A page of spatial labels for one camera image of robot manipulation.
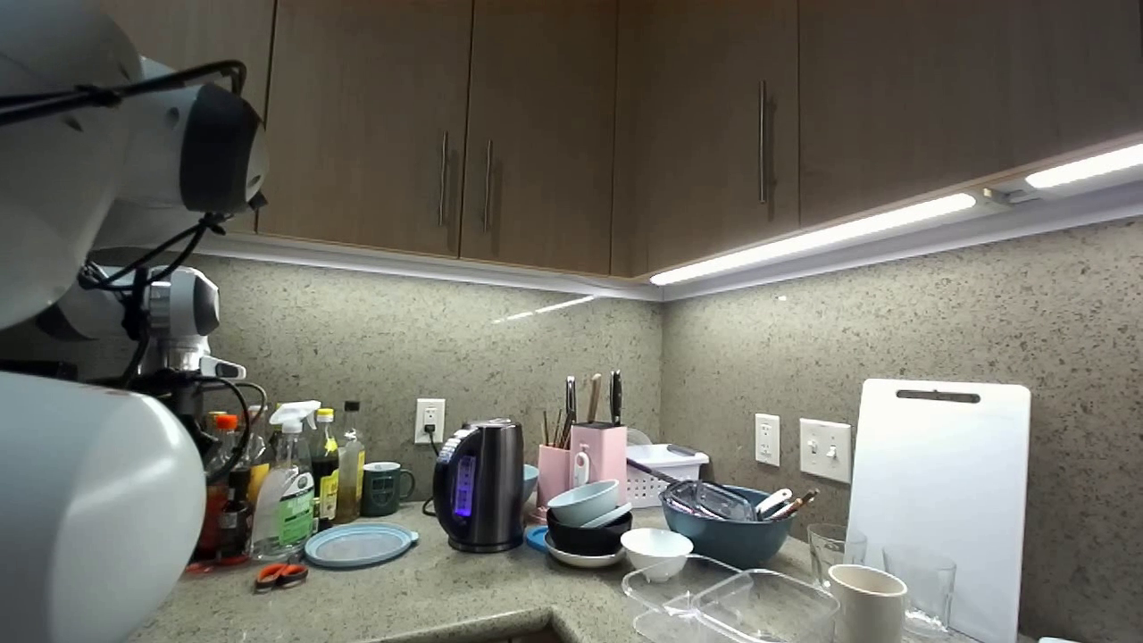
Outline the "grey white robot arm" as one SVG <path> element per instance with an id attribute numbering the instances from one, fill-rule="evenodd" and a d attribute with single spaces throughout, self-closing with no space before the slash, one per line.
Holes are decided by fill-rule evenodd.
<path id="1" fill-rule="evenodd" d="M 170 70 L 92 0 L 0 0 L 0 636 L 125 643 L 207 511 L 201 438 L 157 386 L 215 284 L 121 252 L 261 194 L 244 67 Z"/>

